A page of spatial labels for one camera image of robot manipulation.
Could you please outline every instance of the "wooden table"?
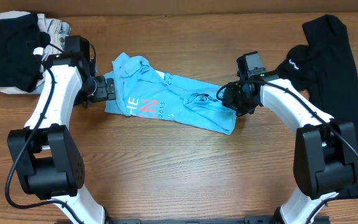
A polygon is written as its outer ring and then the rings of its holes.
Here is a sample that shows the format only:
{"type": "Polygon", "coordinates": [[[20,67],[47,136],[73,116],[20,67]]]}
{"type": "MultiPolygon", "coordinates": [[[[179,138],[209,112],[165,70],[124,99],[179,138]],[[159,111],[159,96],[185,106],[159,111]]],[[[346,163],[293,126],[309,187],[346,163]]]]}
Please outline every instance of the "wooden table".
{"type": "MultiPolygon", "coordinates": [[[[305,44],[302,23],[322,14],[68,17],[73,35],[97,50],[99,74],[121,52],[143,55],[161,71],[223,85],[237,80],[236,58],[258,50],[273,70],[293,46],[305,44]]],[[[358,69],[358,13],[337,13],[346,24],[358,69]]],[[[0,223],[65,219],[53,205],[10,207],[4,184],[12,166],[6,138],[30,118],[37,96],[0,93],[0,223]]],[[[86,167],[86,186],[113,218],[242,218],[270,215],[295,188],[294,135],[269,110],[239,118],[230,136],[104,112],[104,103],[73,110],[70,132],[86,167]]],[[[36,202],[17,176],[16,202],[36,202]]],[[[358,223],[358,200],[331,202],[322,215],[358,223]]]]}

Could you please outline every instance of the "white label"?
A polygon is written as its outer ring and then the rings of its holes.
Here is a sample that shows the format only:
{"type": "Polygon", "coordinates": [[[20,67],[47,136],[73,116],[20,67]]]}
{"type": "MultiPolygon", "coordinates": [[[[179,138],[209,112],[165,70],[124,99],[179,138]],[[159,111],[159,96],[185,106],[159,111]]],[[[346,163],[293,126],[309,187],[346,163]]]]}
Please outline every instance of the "white label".
{"type": "Polygon", "coordinates": [[[34,55],[42,55],[44,53],[44,48],[42,47],[37,47],[36,49],[34,49],[34,51],[32,52],[32,54],[34,55]]]}

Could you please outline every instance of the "black cloth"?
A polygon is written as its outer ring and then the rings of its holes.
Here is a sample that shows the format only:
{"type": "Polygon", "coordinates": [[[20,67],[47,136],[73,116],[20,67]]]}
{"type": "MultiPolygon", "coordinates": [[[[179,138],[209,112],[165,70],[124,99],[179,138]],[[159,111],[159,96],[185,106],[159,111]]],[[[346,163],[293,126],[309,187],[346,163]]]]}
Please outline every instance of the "black cloth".
{"type": "Polygon", "coordinates": [[[37,15],[0,20],[0,87],[18,87],[31,92],[42,79],[42,55],[33,55],[36,47],[45,47],[50,36],[41,33],[37,15]]]}
{"type": "MultiPolygon", "coordinates": [[[[358,79],[346,26],[325,15],[302,25],[307,45],[297,45],[277,67],[281,77],[298,90],[308,90],[309,100],[340,120],[352,121],[358,152],[358,79]]],[[[351,196],[358,195],[358,186],[351,196]]]]}

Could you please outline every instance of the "pile of clothes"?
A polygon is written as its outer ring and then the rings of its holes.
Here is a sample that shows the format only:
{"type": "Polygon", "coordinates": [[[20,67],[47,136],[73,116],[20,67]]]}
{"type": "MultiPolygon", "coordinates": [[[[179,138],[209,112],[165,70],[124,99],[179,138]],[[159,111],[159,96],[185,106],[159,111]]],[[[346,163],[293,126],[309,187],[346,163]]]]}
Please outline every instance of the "pile of clothes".
{"type": "Polygon", "coordinates": [[[44,87],[42,61],[64,50],[71,27],[45,14],[0,13],[0,91],[39,94],[44,87]]]}

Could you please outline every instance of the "robotic arm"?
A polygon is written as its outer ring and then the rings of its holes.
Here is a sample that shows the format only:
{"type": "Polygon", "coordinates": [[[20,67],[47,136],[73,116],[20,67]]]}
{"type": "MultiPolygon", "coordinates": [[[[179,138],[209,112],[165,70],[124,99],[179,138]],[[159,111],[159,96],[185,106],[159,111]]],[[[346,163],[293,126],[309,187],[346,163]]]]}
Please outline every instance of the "robotic arm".
{"type": "MultiPolygon", "coordinates": [[[[45,86],[33,115],[23,129],[13,130],[8,135],[7,143],[14,161],[12,170],[17,171],[25,193],[54,203],[73,223],[140,224],[140,220],[113,221],[84,185],[84,162],[68,131],[71,111],[79,104],[87,108],[89,101],[115,100],[114,80],[95,76],[95,61],[90,59],[87,40],[74,36],[66,37],[65,42],[65,52],[51,55],[47,60],[45,86]],[[42,150],[51,150],[52,157],[35,158],[34,154],[42,150]]],[[[358,161],[322,121],[356,147],[353,125],[335,121],[304,99],[289,80],[280,78],[274,71],[266,72],[257,52],[243,55],[237,59],[237,64],[240,81],[222,87],[221,90],[225,89],[223,97],[218,92],[217,98],[238,116],[252,114],[258,105],[265,106],[296,134],[293,172],[297,187],[274,216],[246,217],[240,221],[192,220],[192,223],[304,224],[307,220],[329,223],[328,219],[314,217],[322,209],[322,201],[336,198],[357,185],[358,161]]],[[[12,202],[9,183],[8,178],[7,200],[12,206],[35,207],[12,202]]]]}

